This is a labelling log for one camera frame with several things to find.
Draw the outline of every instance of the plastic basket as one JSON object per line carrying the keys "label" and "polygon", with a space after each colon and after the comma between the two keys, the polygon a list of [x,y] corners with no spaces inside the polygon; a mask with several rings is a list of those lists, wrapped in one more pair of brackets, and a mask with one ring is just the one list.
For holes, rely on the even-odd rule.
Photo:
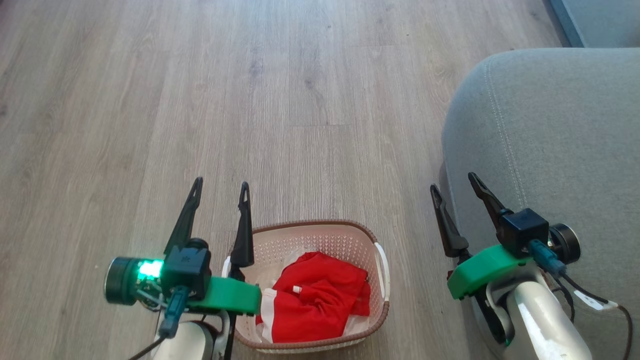
{"label": "plastic basket", "polygon": [[[389,266],[384,250],[366,227],[346,220],[289,222],[253,230],[255,264],[243,269],[245,281],[269,287],[268,279],[277,279],[284,258],[295,249],[317,249],[329,256],[367,271],[371,286],[369,328],[349,336],[304,343],[262,342],[255,330],[255,318],[239,316],[236,339],[250,348],[272,354],[299,354],[354,345],[376,332],[389,310]],[[228,272],[225,262],[223,276]]]}

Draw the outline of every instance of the gray upholstery fabric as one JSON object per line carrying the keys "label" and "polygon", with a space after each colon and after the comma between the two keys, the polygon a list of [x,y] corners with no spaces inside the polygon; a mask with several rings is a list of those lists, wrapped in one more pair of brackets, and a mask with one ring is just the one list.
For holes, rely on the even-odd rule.
{"label": "gray upholstery fabric", "polygon": [[549,1],[572,46],[640,46],[638,0]]}
{"label": "gray upholstery fabric", "polygon": [[[569,274],[623,304],[640,324],[640,49],[535,49],[481,62],[451,103],[445,166],[460,231],[473,252],[497,243],[467,180],[476,172],[508,207],[530,207],[580,237]],[[595,359],[619,359],[619,311],[576,301]],[[634,336],[631,359],[640,358]]]}

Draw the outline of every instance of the perforated basket wall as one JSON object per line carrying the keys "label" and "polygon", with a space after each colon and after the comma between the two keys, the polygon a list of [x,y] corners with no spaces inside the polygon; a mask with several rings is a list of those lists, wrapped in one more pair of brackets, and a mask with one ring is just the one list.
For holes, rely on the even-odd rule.
{"label": "perforated basket wall", "polygon": [[371,286],[369,328],[340,338],[306,343],[263,343],[255,331],[255,318],[241,316],[236,339],[261,352],[293,354],[345,347],[364,340],[385,321],[389,308],[388,263],[382,247],[366,227],[345,220],[293,222],[261,227],[253,231],[255,264],[244,268],[246,282],[269,287],[282,271],[284,258],[300,248],[316,249],[363,268]]}

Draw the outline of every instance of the glowing green light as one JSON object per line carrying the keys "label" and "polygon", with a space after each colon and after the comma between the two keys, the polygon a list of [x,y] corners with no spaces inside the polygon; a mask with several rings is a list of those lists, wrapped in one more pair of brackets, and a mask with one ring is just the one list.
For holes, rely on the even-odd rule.
{"label": "glowing green light", "polygon": [[163,264],[162,260],[144,261],[138,270],[138,277],[160,277]]}

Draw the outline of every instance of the wooden floor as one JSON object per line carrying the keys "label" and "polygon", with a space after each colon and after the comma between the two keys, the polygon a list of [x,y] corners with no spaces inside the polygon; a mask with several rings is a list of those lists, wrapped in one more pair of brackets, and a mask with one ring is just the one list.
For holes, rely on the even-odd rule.
{"label": "wooden floor", "polygon": [[104,275],[161,255],[196,176],[215,272],[242,180],[254,225],[347,218],[385,247],[381,330],[291,359],[489,358],[447,294],[428,186],[464,75],[559,46],[541,0],[0,2],[0,358],[149,343],[156,317],[107,304]]}

